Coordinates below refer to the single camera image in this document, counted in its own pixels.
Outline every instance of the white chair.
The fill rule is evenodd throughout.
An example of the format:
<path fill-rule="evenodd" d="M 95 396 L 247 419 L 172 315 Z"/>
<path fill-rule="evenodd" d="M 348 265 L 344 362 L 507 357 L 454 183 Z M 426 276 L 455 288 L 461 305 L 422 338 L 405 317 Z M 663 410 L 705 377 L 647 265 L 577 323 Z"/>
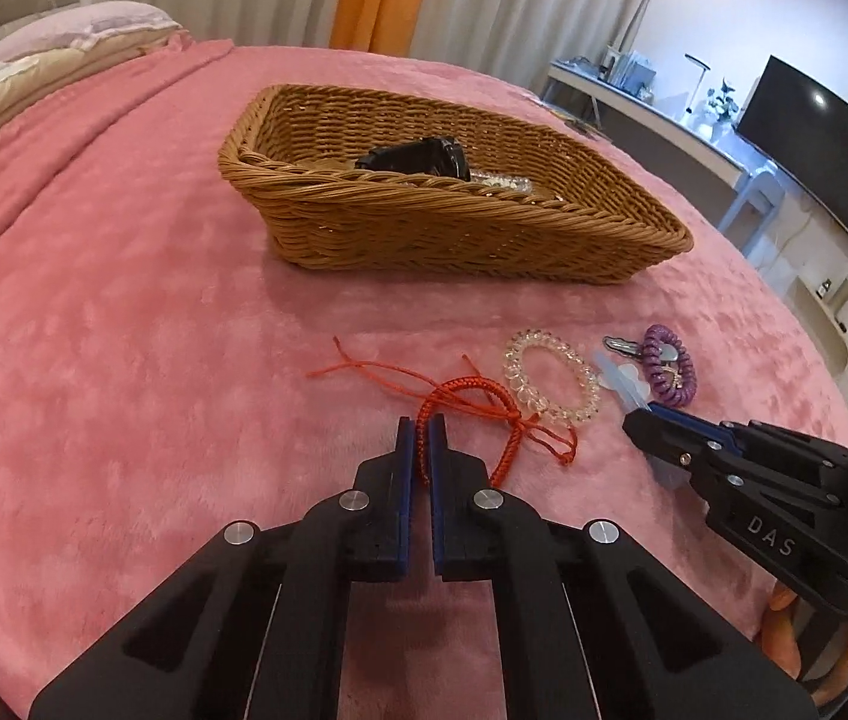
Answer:
<path fill-rule="evenodd" d="M 761 215 L 761 223 L 754 230 L 747 243 L 741 248 L 741 253 L 744 257 L 749 257 L 750 252 L 754 250 L 757 242 L 761 240 L 761 236 L 771 226 L 773 220 L 781 210 L 781 205 L 784 202 L 784 187 L 781 186 L 777 179 L 776 173 L 762 167 L 761 170 L 755 172 L 747 184 L 744 184 L 744 189 L 737 195 L 737 199 L 727 209 L 727 213 L 718 224 L 718 232 L 727 234 L 730 225 L 734 223 L 744 205 L 752 205 Z"/>

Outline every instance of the pink blanket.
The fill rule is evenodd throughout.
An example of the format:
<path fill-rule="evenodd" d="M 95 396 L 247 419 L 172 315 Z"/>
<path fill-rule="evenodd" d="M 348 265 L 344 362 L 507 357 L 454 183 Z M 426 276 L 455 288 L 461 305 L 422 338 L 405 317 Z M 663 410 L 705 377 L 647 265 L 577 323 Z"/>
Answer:
<path fill-rule="evenodd" d="M 673 189 L 598 145 L 690 225 L 693 252 L 619 287 L 303 271 L 216 171 L 262 87 L 351 84 L 547 122 L 527 93 L 459 68 L 229 43 L 167 50 L 77 83 L 0 131 L 0 693 L 35 693 L 236 518 L 267 528 L 346 488 L 417 403 L 350 372 L 357 356 L 437 379 L 466 352 L 499 375 L 506 339 L 539 326 L 589 352 L 665 322 L 685 338 L 693 413 L 758 418 L 848 443 L 848 412 L 809 338 Z M 558 386 L 562 371 L 541 373 Z M 451 416 L 493 463 L 507 429 Z M 522 448 L 506 488 L 543 517 L 609 517 L 746 634 L 768 576 L 710 533 L 685 488 L 653 483 L 605 395 L 560 467 Z M 416 501 L 413 571 L 352 596 L 341 716 L 502 718 L 487 586 L 431 576 Z"/>

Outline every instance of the basket rim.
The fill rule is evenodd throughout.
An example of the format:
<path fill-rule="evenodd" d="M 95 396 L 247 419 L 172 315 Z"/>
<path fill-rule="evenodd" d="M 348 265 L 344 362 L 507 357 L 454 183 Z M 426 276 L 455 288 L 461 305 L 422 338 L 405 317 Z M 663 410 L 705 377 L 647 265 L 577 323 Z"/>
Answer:
<path fill-rule="evenodd" d="M 661 212 L 667 218 L 670 229 L 661 228 L 648 224 L 641 218 L 636 218 L 635 215 L 614 214 L 603 209 L 585 208 L 572 200 L 563 199 L 557 196 L 553 199 L 542 196 L 542 194 L 524 193 L 504 188 L 489 187 L 485 184 L 480 184 L 475 181 L 464 181 L 457 178 L 449 178 L 443 176 L 427 175 L 427 173 L 399 173 L 399 172 L 384 172 L 383 170 L 330 170 L 330 169 L 311 169 L 310 167 L 302 167 L 295 163 L 274 160 L 267 155 L 261 154 L 255 149 L 256 133 L 259 131 L 264 118 L 269 114 L 270 108 L 277 99 L 278 95 L 285 91 L 308 90 L 312 93 L 343 93 L 349 95 L 388 95 L 394 100 L 419 101 L 427 100 L 428 103 L 436 103 L 440 105 L 449 105 L 457 108 L 467 108 L 470 111 L 477 112 L 482 116 L 489 116 L 499 119 L 508 119 L 512 122 L 518 122 L 522 127 L 528 127 L 533 130 L 546 132 L 549 137 L 557 134 L 560 138 L 565 138 L 574 143 L 577 148 L 589 148 L 591 155 L 605 163 L 612 170 L 619 173 L 624 180 L 627 181 L 629 187 L 638 191 L 640 194 L 653 199 L 660 207 Z M 262 179 L 267 178 L 270 183 L 274 177 L 283 176 L 288 179 L 295 179 L 294 184 L 301 186 L 301 181 L 317 185 L 333 185 L 338 188 L 349 186 L 354 189 L 353 194 L 360 194 L 360 185 L 366 182 L 381 183 L 381 184 L 399 184 L 411 187 L 417 193 L 427 191 L 429 196 L 446 196 L 446 194 L 454 193 L 459 201 L 468 203 L 468 201 L 488 201 L 497 200 L 508 203 L 513 203 L 515 209 L 520 209 L 522 214 L 528 212 L 533 213 L 534 221 L 543 226 L 549 226 L 550 223 L 559 223 L 560 227 L 566 231 L 569 218 L 580 221 L 581 223 L 609 223 L 612 224 L 610 229 L 603 230 L 603 235 L 611 239 L 627 240 L 632 237 L 632 233 L 641 231 L 645 236 L 648 231 L 651 231 L 652 238 L 656 239 L 646 244 L 650 245 L 667 245 L 667 247 L 677 247 L 679 252 L 683 253 L 690 251 L 694 247 L 694 239 L 687 225 L 682 223 L 680 218 L 675 213 L 667 208 L 667 206 L 653 196 L 650 191 L 638 183 L 634 178 L 625 173 L 619 167 L 613 164 L 602 153 L 590 148 L 588 143 L 572 137 L 571 134 L 561 132 L 556 127 L 551 127 L 549 124 L 538 124 L 537 122 L 527 122 L 524 119 L 509 116 L 507 114 L 498 113 L 497 111 L 488 111 L 483 108 L 475 108 L 474 106 L 464 105 L 462 103 L 453 103 L 450 100 L 442 100 L 442 98 L 421 98 L 417 95 L 405 95 L 388 90 L 369 89 L 366 87 L 344 87 L 326 84 L 273 84 L 272 86 L 264 87 L 253 100 L 248 103 L 242 117 L 238 119 L 235 127 L 229 132 L 227 138 L 219 151 L 219 167 L 224 172 L 226 167 L 251 167 L 254 170 L 262 172 Z M 338 201 L 349 201 L 348 194 L 345 193 Z M 314 202 L 329 202 L 333 200 L 322 199 Z M 298 199 L 297 202 L 308 203 L 307 199 Z M 435 213 L 434 209 L 429 209 L 431 213 Z"/>

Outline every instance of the television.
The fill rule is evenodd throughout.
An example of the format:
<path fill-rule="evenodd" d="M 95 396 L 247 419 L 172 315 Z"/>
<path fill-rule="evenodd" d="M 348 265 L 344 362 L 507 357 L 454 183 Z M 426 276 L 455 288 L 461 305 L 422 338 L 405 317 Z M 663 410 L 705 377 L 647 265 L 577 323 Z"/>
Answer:
<path fill-rule="evenodd" d="M 772 56 L 737 124 L 848 232 L 848 104 Z"/>

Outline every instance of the purple coil hair tie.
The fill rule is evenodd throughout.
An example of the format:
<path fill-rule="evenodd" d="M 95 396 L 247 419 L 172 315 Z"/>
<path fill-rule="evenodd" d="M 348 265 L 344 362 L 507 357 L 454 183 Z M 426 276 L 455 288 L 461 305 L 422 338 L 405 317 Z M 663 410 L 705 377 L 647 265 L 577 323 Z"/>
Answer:
<path fill-rule="evenodd" d="M 677 370 L 661 362 L 661 346 L 670 343 L 677 350 Z M 643 375 L 648 379 L 657 399 L 665 406 L 681 408 L 690 404 L 697 394 L 697 374 L 691 355 L 677 333 L 663 324 L 653 324 L 643 334 L 641 346 Z"/>

